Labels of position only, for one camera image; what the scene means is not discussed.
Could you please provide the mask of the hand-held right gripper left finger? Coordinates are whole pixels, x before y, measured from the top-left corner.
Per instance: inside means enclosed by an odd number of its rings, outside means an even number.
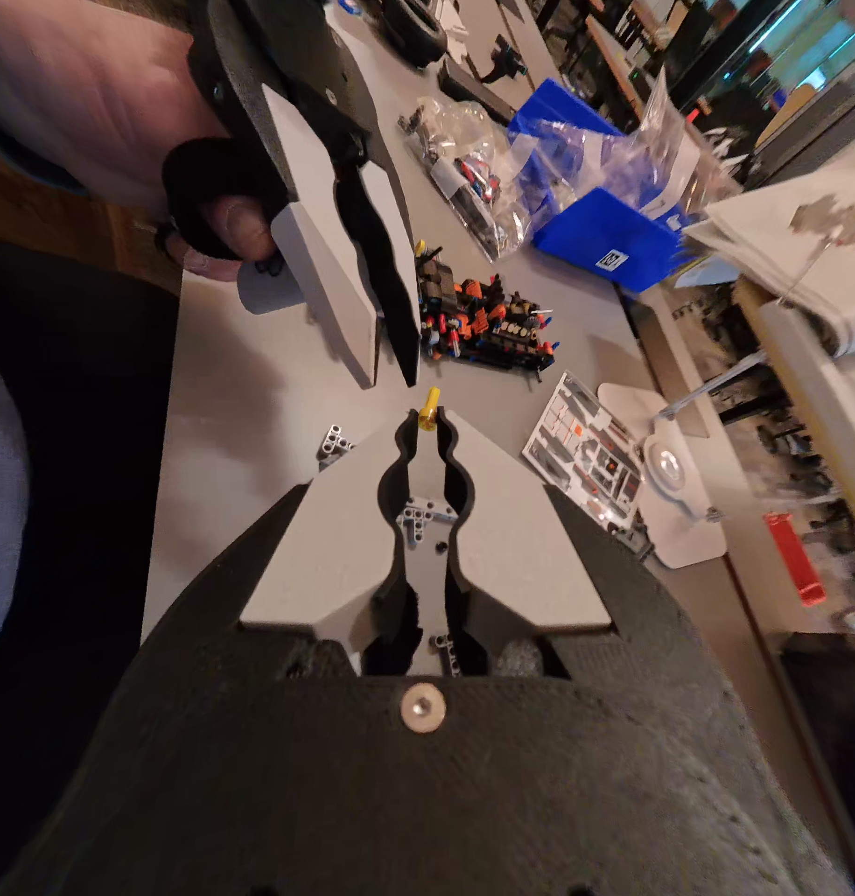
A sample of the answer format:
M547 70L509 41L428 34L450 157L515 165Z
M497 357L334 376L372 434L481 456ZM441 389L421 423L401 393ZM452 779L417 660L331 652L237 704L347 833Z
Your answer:
M243 609L247 628L399 628L409 418L320 472Z

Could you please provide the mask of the clear bag with lego pieces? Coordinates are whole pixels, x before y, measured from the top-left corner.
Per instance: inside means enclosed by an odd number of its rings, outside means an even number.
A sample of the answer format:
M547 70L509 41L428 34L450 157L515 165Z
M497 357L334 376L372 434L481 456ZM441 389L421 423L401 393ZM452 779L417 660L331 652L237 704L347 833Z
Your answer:
M473 101L420 97L402 116L411 151L438 193L492 262L518 251L533 231L523 178L537 139L510 139Z

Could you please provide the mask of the red plastic bar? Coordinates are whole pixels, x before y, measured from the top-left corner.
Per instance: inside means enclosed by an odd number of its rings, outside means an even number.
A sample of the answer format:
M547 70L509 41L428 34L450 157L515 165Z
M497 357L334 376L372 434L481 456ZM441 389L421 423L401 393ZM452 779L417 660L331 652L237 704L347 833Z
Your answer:
M806 554L800 535L795 531L792 514L769 511L763 514L763 520L801 604L809 608L824 603L827 599L825 587Z

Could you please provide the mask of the light grey T-shaped lego beam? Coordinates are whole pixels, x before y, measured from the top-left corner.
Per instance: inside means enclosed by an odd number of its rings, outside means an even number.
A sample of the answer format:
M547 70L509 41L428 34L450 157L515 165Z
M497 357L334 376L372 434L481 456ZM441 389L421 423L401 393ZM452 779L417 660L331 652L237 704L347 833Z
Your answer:
M326 432L316 451L319 470L322 471L356 448L356 443L347 438L341 427L332 425Z

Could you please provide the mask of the background wooden desk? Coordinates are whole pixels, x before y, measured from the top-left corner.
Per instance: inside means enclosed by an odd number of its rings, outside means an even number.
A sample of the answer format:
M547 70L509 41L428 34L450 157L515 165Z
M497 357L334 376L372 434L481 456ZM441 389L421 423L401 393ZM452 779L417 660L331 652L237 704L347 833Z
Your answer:
M655 80L626 57L616 39L593 16L585 20L588 37L601 57L590 67L595 81L592 104L619 129L629 132L643 120Z

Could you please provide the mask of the lego car model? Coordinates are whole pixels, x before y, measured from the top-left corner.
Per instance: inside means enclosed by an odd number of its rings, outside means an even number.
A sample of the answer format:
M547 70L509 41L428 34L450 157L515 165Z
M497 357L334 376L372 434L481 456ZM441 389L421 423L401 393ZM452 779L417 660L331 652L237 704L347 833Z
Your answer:
M488 282L456 281L441 251L422 240L414 248L422 356L522 370L540 380L558 347L545 334L552 312L506 292L499 274Z

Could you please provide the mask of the black lego panel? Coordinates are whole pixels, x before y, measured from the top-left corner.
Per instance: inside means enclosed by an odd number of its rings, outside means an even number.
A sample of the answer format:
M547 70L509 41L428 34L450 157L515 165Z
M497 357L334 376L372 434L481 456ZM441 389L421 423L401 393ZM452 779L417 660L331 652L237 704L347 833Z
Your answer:
M515 109L478 82L449 56L441 62L436 78L438 87L447 97L457 102L477 103L501 126L508 127L511 124Z

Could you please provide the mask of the empty clear plastic bags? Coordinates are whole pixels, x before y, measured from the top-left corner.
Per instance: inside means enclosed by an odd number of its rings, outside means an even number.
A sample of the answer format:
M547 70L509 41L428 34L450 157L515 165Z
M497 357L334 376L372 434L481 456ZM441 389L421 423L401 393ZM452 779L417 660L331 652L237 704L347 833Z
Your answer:
M709 143L671 102L665 71L635 131L603 132L606 123L549 79L516 112L510 140L526 135L534 141L517 180L533 230L595 188L674 231L702 219L709 205L741 193Z

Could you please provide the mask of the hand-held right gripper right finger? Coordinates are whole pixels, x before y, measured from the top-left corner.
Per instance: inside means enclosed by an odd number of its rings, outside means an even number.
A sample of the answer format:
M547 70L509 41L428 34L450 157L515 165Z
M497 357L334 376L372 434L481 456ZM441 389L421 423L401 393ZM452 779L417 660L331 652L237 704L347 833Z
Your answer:
M540 480L442 409L448 566L466 632L596 632L612 620Z

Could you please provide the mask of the blue plastic bin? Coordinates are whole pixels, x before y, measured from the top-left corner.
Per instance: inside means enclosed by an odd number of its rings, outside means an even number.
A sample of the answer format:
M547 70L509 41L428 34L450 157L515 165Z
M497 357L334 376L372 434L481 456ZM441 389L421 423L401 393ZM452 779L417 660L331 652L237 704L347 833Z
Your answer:
M606 122L603 132L619 131ZM681 232L645 218L595 188L533 230L531 240L542 252L641 293L676 272Z

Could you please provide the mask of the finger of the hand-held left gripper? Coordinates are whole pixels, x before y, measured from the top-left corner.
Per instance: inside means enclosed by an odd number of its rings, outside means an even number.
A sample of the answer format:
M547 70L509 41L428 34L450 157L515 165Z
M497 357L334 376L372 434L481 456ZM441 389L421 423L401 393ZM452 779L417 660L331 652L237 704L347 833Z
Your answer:
M316 132L287 98L262 85L283 153L287 205L273 240L314 311L326 340L362 389L377 379L377 305L366 292L361 256L343 224L343 180Z
M343 167L343 224L361 256L366 292L406 385L420 374L418 287L410 235L389 174L376 164Z

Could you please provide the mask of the person's left hand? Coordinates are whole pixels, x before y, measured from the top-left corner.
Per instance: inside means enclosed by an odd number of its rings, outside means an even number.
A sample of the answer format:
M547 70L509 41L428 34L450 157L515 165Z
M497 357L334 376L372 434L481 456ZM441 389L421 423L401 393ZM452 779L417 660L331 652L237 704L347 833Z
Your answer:
M95 2L0 2L0 130L96 200L164 222L166 156L228 136L193 82L190 46Z

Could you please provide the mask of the black tyre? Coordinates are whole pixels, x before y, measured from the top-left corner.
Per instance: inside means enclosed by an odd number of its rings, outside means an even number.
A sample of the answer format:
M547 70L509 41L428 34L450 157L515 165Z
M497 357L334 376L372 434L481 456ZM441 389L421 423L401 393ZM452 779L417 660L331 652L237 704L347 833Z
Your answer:
M381 1L379 6L382 30L406 62L424 69L446 55L446 32L426 3Z

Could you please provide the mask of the open instruction booklet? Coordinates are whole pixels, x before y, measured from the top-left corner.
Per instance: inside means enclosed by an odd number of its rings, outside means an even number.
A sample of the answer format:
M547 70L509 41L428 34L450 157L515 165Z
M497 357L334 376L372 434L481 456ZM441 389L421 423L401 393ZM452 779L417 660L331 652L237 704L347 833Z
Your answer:
M855 353L855 165L715 203L685 234L819 320L832 356Z

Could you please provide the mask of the pile of dark grey lego pieces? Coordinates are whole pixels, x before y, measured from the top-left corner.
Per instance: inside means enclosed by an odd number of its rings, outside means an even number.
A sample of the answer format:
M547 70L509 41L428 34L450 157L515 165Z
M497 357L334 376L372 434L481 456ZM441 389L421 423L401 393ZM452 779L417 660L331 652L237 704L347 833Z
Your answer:
M654 544L641 514L637 513L630 527L617 526L610 523L608 532L622 545L628 548L639 563L643 564L653 553Z

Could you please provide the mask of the sticker sheet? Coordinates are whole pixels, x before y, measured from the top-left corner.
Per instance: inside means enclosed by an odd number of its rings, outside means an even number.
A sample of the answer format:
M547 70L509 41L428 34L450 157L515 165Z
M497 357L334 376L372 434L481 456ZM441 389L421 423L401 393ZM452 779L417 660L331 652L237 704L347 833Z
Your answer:
M644 481L641 452L570 371L561 375L522 455L606 532L633 528Z

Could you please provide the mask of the white desk lamp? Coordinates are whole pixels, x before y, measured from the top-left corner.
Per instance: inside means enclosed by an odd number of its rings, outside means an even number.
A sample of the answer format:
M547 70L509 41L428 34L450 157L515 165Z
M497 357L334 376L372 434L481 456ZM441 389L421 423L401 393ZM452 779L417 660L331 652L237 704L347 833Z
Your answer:
M767 361L765 350L746 356L725 373L665 404L657 392L602 384L601 405L626 428L641 454L637 494L647 536L670 569L703 563L726 552L723 512L714 506L677 416L705 394Z

